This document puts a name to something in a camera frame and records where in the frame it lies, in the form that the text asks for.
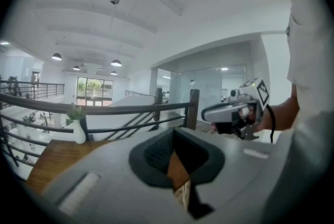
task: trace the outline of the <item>glass wall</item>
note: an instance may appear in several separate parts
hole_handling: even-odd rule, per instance
[[[112,104],[114,81],[78,77],[77,105],[108,106]]]
[[[158,68],[157,88],[162,89],[162,103],[169,103],[171,72]]]
[[[244,69],[222,70],[221,67],[172,73],[170,103],[189,102],[190,90],[199,89],[198,119],[201,120],[200,113],[204,108],[222,102],[231,89],[238,88],[245,80]]]

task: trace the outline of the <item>person in background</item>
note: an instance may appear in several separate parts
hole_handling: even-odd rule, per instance
[[[290,51],[287,78],[292,87],[291,96],[284,103],[272,106],[278,131],[321,111],[334,110],[334,29],[327,4],[324,0],[291,0],[287,24]],[[272,128],[267,109],[263,120],[254,128],[256,132]]]

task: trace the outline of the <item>glass window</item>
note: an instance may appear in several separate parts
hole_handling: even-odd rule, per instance
[[[81,97],[86,96],[86,82],[87,82],[87,78],[78,77],[77,96],[81,96]]]
[[[104,87],[103,87],[103,97],[104,98],[111,98],[113,97],[113,84],[114,81],[104,81]]]
[[[86,97],[102,97],[103,80],[87,78]]]
[[[112,80],[78,77],[77,105],[108,106],[112,104]]]

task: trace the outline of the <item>white label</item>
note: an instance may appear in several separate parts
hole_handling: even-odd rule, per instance
[[[251,150],[251,149],[244,149],[244,154],[254,156],[257,158],[261,158],[261,159],[268,159],[269,157],[269,154],[266,154],[260,151],[256,151],[256,150]]]

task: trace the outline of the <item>green plant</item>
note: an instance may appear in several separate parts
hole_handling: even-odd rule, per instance
[[[68,111],[67,116],[70,120],[80,120],[84,118],[86,115],[82,111],[81,106],[73,106],[71,110]]]
[[[101,86],[102,86],[102,84],[97,79],[90,80],[87,84],[87,87],[95,88],[95,89],[99,89],[99,88],[101,88]]]
[[[86,82],[79,81],[79,83],[78,83],[78,89],[80,91],[85,91],[86,90]]]

